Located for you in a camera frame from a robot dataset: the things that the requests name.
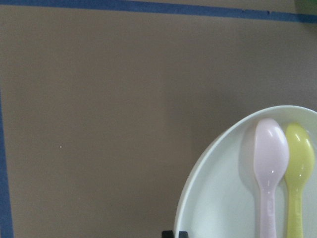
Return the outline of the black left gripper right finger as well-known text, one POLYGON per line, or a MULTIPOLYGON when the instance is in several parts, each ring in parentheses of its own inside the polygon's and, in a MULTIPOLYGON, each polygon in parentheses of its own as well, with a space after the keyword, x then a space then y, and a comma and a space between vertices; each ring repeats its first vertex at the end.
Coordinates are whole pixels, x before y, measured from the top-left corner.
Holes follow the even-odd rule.
POLYGON ((178 233, 179 238, 189 238, 187 231, 179 231, 178 233))

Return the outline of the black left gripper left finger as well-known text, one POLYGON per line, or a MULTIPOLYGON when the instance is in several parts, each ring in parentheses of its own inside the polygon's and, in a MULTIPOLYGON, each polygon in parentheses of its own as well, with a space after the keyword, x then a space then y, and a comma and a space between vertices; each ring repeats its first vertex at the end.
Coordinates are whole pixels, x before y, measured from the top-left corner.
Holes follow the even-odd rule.
POLYGON ((172 230, 162 231, 161 238, 173 238, 173 231, 172 230))

